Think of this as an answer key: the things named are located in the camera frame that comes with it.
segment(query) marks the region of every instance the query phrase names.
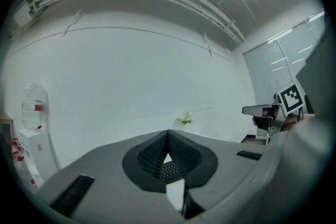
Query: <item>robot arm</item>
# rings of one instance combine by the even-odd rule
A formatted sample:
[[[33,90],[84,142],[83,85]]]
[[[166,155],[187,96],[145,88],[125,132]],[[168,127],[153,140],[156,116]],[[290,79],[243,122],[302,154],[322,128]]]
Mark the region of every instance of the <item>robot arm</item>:
[[[277,93],[273,104],[245,106],[242,113],[253,116],[257,127],[267,131],[270,136],[285,129],[283,124],[287,115]]]

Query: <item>green plant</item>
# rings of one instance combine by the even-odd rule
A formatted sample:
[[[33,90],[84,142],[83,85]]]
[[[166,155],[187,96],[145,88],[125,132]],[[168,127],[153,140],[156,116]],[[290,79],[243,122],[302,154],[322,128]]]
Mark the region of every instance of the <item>green plant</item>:
[[[181,122],[184,125],[188,124],[188,123],[190,124],[190,123],[193,122],[193,120],[191,119],[191,117],[189,115],[189,112],[184,113],[183,116],[180,117],[178,120],[179,120],[179,122]]]

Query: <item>black mesh grille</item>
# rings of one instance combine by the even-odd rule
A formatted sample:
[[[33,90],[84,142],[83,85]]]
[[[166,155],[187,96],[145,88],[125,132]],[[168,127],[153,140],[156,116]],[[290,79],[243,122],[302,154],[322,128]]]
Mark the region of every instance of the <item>black mesh grille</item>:
[[[167,154],[172,163],[163,164]],[[217,156],[172,130],[131,148],[122,160],[122,167],[137,186],[143,190],[165,192],[165,185],[181,178],[185,188],[204,185],[216,171]]]
[[[66,217],[70,217],[88,192],[93,182],[93,177],[86,175],[78,176],[51,205],[51,208]]]

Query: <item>white panel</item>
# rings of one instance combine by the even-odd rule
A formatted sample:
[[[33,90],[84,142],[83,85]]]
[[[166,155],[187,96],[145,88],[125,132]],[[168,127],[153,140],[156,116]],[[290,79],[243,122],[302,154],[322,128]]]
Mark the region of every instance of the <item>white panel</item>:
[[[62,166],[100,145],[164,129],[240,142],[236,67],[181,40],[143,31],[97,28],[40,40],[5,60],[4,108],[21,128],[25,81],[48,92],[50,136]],[[190,126],[177,123],[189,111]]]
[[[176,211],[183,207],[184,179],[166,185],[166,195]]]
[[[256,96],[256,104],[272,104],[274,94],[290,84],[292,77],[279,45],[265,43],[244,54]]]
[[[307,23],[293,28],[293,31],[278,39],[287,56],[293,76],[306,64],[306,60],[317,44],[317,39]]]

